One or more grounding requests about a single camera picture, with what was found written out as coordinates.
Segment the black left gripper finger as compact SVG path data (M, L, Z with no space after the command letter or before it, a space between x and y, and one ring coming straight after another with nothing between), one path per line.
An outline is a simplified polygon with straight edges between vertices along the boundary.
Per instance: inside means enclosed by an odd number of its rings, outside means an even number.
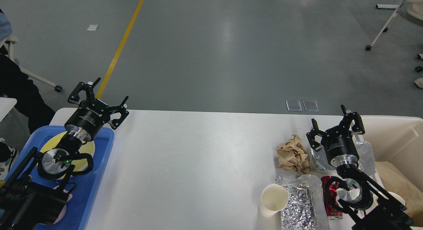
M101 106L101 102L96 99L94 95L94 87L99 83L100 80L101 78L98 77L92 83L79 82L68 96L67 102L70 104L77 104L78 106ZM80 92L82 91L85 92L86 99L81 101Z
M126 106L128 99L129 96L125 96L119 105L106 106L106 108L104 108L104 121L113 130L118 129L124 120L129 116L129 110Z

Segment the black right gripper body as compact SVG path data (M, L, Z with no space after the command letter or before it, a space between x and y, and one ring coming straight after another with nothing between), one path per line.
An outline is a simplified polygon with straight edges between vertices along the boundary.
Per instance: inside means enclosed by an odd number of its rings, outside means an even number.
M356 165L360 159L349 129L327 129L321 144L328 164L333 167L343 164Z

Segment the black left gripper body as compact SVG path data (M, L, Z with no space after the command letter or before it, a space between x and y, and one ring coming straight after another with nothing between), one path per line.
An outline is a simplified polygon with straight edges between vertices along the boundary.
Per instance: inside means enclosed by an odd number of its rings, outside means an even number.
M68 132L77 131L83 133L84 141L92 141L104 124L110 120L110 114L106 112L108 107L103 102L94 105L82 102L66 121L65 129Z

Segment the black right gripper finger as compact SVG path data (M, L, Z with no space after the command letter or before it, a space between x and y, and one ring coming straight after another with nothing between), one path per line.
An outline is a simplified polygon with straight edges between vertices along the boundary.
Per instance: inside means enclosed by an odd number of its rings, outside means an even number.
M365 134L364 123L357 112L347 110L344 105L340 105L343 118L337 126L337 135L363 135Z
M319 136L322 138L326 137L326 132L319 129L318 123L315 119L311 119L311 123L312 123L312 128L308 133L306 133L306 137L309 141L311 148L314 151L319 152L323 148L323 145L320 142L316 141L316 136Z

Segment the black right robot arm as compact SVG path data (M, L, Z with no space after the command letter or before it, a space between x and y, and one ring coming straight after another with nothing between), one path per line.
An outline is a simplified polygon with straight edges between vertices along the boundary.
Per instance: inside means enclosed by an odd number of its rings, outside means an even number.
M337 126L322 131L312 119L306 134L311 148L323 150L337 172L323 185L329 206L349 215L353 230L410 230L414 221L406 206L359 168L353 135L365 133L361 116L344 105L340 108L343 118Z

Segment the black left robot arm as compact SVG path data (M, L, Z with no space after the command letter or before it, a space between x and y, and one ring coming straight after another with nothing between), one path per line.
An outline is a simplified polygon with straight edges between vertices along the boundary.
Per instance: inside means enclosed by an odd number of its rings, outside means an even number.
M1 182L1 229L57 227L83 230L114 141L128 117L128 96L116 106L95 97L94 82L79 82L68 102L77 104L64 127L44 126L28 140Z

